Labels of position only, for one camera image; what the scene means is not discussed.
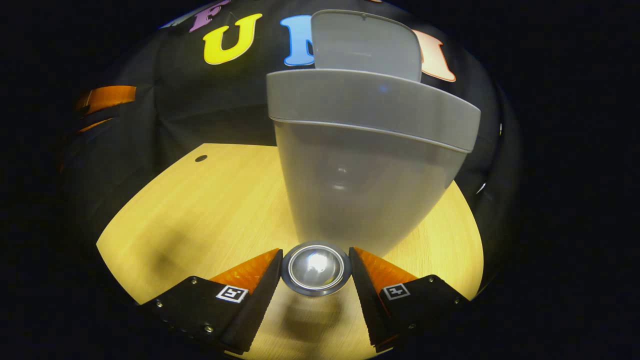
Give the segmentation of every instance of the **black fabric backdrop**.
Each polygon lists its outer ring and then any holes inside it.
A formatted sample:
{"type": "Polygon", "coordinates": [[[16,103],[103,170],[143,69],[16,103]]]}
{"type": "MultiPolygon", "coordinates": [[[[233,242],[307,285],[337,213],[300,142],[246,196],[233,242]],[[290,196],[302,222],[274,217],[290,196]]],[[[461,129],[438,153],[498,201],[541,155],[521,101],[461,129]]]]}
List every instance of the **black fabric backdrop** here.
{"type": "MultiPolygon", "coordinates": [[[[637,297],[625,260],[636,247],[625,246],[630,236],[617,230],[621,213],[630,211],[618,203],[630,200],[635,171],[637,126],[623,121],[633,118],[627,106],[634,103],[620,85],[637,73],[637,5],[396,4],[459,41],[510,98],[525,149],[517,215],[523,226],[512,261],[452,318],[449,332],[385,357],[632,356],[628,311],[637,297]]],[[[17,99],[8,107],[14,120],[5,133],[3,176],[13,196],[3,225],[5,330],[15,336],[5,339],[21,357],[214,357],[112,299],[118,295],[104,269],[60,236],[55,191],[54,150],[78,95],[73,89],[200,5],[98,1],[15,11],[6,48],[20,56],[4,68],[12,84],[5,91],[17,99]]]]}
{"type": "MultiPolygon", "coordinates": [[[[457,80],[448,82],[423,74],[422,83],[481,110],[474,150],[455,180],[483,239],[483,288],[504,263],[506,250],[519,243],[509,232],[517,220],[510,214],[515,210],[513,201],[522,165],[517,119],[506,95],[483,66],[454,39],[387,3],[270,0],[234,1],[223,7],[210,23],[193,33],[189,32],[191,19],[159,29],[108,71],[88,74],[87,89],[136,86],[136,101],[97,111],[77,123],[68,121],[72,133],[111,119],[75,135],[64,146],[64,217],[66,224],[77,224],[70,237],[79,239],[80,246],[96,255],[93,244],[124,204],[203,142],[276,145],[266,106],[265,75],[290,69],[282,61],[289,50],[289,33],[280,19],[325,8],[345,8],[398,20],[437,37],[446,44],[442,47],[444,56],[457,80]],[[257,24],[251,49],[234,61],[214,67],[204,62],[203,35],[252,13],[265,16],[257,24]]],[[[223,48],[235,44],[237,30],[237,26],[227,30],[223,48]]]]}

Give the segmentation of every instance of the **orange letter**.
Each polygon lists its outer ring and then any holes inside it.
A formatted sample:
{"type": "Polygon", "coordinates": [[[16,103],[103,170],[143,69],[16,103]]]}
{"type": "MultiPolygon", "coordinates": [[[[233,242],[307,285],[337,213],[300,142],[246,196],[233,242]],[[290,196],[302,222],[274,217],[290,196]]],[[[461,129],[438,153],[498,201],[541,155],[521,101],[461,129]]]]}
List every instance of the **orange letter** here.
{"type": "Polygon", "coordinates": [[[446,81],[455,81],[456,76],[449,70],[447,60],[444,58],[440,46],[442,42],[431,35],[413,30],[418,36],[420,50],[422,51],[422,72],[434,78],[446,81]]]}

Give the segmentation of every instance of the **orange strap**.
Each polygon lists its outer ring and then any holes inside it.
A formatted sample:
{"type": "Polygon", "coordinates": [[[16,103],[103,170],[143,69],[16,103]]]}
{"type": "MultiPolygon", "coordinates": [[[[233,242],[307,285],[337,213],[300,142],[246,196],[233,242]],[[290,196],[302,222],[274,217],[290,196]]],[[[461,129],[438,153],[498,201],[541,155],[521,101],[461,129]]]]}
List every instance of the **orange strap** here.
{"type": "Polygon", "coordinates": [[[84,115],[89,115],[98,110],[135,100],[135,86],[105,86],[104,88],[93,89],[87,94],[84,94],[82,98],[78,100],[75,110],[89,106],[89,109],[84,113],[84,115]]]}
{"type": "Polygon", "coordinates": [[[87,126],[87,127],[84,127],[84,128],[82,128],[82,129],[78,130],[78,133],[84,133],[85,131],[87,131],[87,130],[89,130],[89,129],[93,128],[94,126],[98,126],[98,125],[100,125],[101,123],[103,123],[103,122],[107,122],[107,121],[109,121],[109,120],[111,120],[111,119],[113,119],[113,117],[110,117],[110,118],[108,118],[108,119],[106,119],[106,120],[103,120],[103,121],[98,121],[98,122],[96,122],[95,124],[91,124],[91,125],[89,125],[89,126],[87,126]]]}

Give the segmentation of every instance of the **wooden table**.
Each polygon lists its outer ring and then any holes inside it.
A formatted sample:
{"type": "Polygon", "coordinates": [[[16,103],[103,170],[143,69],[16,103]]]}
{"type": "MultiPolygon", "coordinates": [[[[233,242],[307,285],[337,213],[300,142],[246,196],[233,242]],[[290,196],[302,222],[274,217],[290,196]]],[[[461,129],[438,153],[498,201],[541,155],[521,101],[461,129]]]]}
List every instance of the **wooden table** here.
{"type": "MultiPolygon", "coordinates": [[[[105,263],[140,304],[189,275],[210,278],[263,252],[299,244],[276,147],[207,143],[133,197],[97,242],[105,263]],[[206,159],[195,161],[206,155],[206,159]]],[[[384,258],[417,277],[436,274],[468,299],[483,250],[455,183],[384,258]]],[[[337,293],[299,295],[280,280],[245,359],[375,356],[353,279],[337,293]]]]}

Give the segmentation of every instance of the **purple letter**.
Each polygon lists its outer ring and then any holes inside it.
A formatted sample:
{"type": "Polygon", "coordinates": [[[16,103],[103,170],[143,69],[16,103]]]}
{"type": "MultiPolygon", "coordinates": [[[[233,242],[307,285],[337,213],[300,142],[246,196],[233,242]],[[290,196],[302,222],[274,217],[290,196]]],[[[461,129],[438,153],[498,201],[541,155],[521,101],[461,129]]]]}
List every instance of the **purple letter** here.
{"type": "Polygon", "coordinates": [[[229,1],[230,0],[222,0],[219,3],[215,4],[214,6],[204,9],[201,12],[197,13],[196,21],[193,24],[193,27],[191,28],[191,30],[189,30],[189,32],[192,32],[193,30],[196,30],[208,24],[209,21],[211,21],[211,19],[220,12],[220,7],[224,4],[229,4],[229,1]]]}

